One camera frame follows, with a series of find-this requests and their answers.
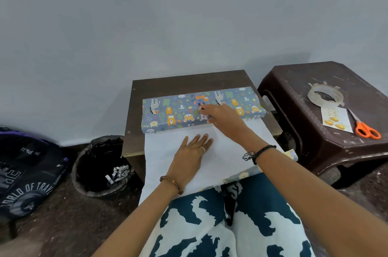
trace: black cord bracelet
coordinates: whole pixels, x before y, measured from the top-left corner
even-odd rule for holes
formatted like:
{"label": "black cord bracelet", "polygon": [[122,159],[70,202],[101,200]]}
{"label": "black cord bracelet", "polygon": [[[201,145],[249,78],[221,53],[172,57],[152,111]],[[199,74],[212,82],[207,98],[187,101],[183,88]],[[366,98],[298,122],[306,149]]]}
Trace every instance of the black cord bracelet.
{"label": "black cord bracelet", "polygon": [[276,146],[275,145],[268,145],[268,146],[265,146],[264,148],[262,148],[259,152],[257,152],[256,154],[254,154],[253,152],[248,152],[248,153],[245,153],[244,156],[242,157],[245,161],[249,161],[252,159],[253,161],[253,164],[257,165],[256,163],[256,158],[260,156],[261,153],[263,153],[265,150],[268,150],[269,148],[275,148],[276,149]]}

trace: clear tape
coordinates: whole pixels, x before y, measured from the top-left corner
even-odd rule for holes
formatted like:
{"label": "clear tape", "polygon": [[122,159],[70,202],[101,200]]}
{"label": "clear tape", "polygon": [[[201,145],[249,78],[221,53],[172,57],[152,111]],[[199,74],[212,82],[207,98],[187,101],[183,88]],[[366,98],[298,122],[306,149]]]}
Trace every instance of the clear tape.
{"label": "clear tape", "polygon": [[[331,87],[327,84],[309,84],[311,86],[311,90],[308,92],[307,96],[311,102],[315,105],[325,108],[332,109],[338,106],[344,106],[343,95],[340,91],[338,91],[339,87]],[[322,92],[333,98],[334,101],[327,101],[321,98],[321,96],[316,92]]]}

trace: scissors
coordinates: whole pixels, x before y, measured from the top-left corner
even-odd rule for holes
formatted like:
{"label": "scissors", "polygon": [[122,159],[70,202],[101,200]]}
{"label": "scissors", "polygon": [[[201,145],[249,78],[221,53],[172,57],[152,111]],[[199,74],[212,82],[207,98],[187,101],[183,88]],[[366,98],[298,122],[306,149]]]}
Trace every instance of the scissors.
{"label": "scissors", "polygon": [[348,109],[350,114],[352,114],[353,118],[356,120],[356,128],[355,133],[361,137],[370,137],[374,140],[381,139],[381,134],[375,129],[367,126],[364,122],[362,122],[350,109]]}

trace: left hand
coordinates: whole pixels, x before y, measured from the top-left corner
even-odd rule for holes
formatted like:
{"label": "left hand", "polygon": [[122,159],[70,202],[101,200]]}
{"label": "left hand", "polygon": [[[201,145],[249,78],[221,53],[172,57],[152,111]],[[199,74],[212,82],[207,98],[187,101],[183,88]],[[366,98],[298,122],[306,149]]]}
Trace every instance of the left hand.
{"label": "left hand", "polygon": [[183,139],[166,174],[169,178],[174,179],[183,190],[201,167],[201,159],[205,153],[202,148],[207,151],[213,143],[212,138],[206,142],[208,134],[199,139],[200,137],[197,134],[189,143],[187,143],[189,137]]}

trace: white paper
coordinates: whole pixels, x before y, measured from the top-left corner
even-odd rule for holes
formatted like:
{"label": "white paper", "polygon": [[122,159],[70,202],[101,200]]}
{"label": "white paper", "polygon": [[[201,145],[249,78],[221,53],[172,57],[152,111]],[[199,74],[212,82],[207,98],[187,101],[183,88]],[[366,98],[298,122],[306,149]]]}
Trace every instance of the white paper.
{"label": "white paper", "polygon": [[[261,119],[249,120],[245,123],[267,143],[276,145],[278,150],[283,151]],[[225,137],[212,124],[146,133],[144,146],[146,175],[139,204],[159,185],[159,178],[166,175],[183,138],[188,136],[190,141],[196,134],[202,136],[205,133],[209,134],[209,138],[214,138],[213,145],[203,156],[200,170],[186,186],[183,195],[196,193],[208,186],[219,185],[223,179],[252,167],[251,160],[242,159],[245,150]]]}
{"label": "white paper", "polygon": [[353,132],[350,124],[348,110],[346,108],[336,107],[332,109],[321,108],[322,124],[341,131]]}

